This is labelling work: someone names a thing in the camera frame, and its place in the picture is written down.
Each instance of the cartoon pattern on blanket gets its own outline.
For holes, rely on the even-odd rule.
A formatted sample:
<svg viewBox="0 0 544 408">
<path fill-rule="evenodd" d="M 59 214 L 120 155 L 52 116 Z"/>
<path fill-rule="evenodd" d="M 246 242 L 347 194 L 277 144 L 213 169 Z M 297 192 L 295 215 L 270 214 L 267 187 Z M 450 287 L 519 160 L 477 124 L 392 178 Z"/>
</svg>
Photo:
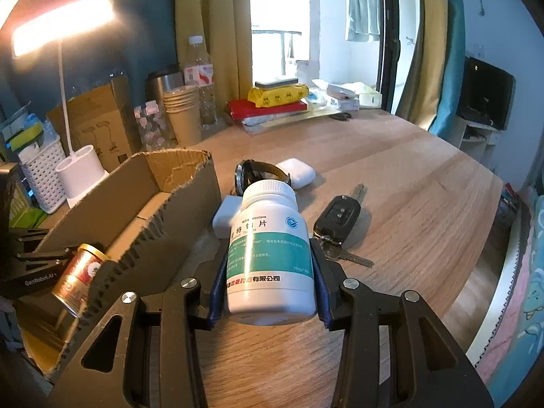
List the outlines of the cartoon pattern on blanket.
<svg viewBox="0 0 544 408">
<path fill-rule="evenodd" d="M 496 408 L 516 391 L 544 346 L 544 196 L 537 200 L 535 216 L 529 285 L 516 328 L 517 335 L 488 382 Z"/>
</svg>

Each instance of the tv stand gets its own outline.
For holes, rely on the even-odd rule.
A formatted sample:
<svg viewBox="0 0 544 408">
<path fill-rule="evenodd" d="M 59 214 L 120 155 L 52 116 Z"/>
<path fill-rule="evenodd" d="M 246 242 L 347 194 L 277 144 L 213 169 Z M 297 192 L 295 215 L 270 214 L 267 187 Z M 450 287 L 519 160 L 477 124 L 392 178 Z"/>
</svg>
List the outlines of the tv stand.
<svg viewBox="0 0 544 408">
<path fill-rule="evenodd" d="M 465 136 L 467 127 L 472 128 L 479 136 Z M 489 169 L 491 152 L 502 132 L 493 126 L 455 116 L 452 130 L 446 141 Z"/>
</svg>

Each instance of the yellow packet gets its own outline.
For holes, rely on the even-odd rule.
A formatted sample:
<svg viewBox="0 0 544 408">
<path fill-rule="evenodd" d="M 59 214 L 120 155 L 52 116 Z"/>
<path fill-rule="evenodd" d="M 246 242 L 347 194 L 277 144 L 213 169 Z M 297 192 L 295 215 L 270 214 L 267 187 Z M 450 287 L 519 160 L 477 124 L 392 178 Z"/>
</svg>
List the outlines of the yellow packet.
<svg viewBox="0 0 544 408">
<path fill-rule="evenodd" d="M 296 103 L 307 97 L 308 86 L 295 84 L 292 86 L 275 87 L 273 89 L 252 88 L 248 94 L 248 101 L 255 103 L 257 107 L 274 107 Z"/>
</svg>

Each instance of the white plastic basket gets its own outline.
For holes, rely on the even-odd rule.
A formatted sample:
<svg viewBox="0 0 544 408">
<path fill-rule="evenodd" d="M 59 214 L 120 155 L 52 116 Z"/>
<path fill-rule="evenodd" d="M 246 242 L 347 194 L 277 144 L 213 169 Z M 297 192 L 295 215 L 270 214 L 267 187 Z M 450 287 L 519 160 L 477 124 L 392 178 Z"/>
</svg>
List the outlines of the white plastic basket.
<svg viewBox="0 0 544 408">
<path fill-rule="evenodd" d="M 66 201 L 63 185 L 55 173 L 55 167 L 65 158 L 59 137 L 33 159 L 21 164 L 40 207 L 48 214 L 55 212 Z"/>
</svg>

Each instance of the red and gold can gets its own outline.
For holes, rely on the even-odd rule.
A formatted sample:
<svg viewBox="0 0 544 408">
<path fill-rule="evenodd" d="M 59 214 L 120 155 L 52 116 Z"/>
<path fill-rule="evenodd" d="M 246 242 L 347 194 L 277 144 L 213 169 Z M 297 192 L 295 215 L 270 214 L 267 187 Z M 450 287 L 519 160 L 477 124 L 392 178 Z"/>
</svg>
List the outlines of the red and gold can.
<svg viewBox="0 0 544 408">
<path fill-rule="evenodd" d="M 106 260 L 110 259 L 100 250 L 83 243 L 54 286 L 51 292 L 53 296 L 75 317 L 80 315 L 83 305 L 87 302 L 89 285 Z"/>
</svg>

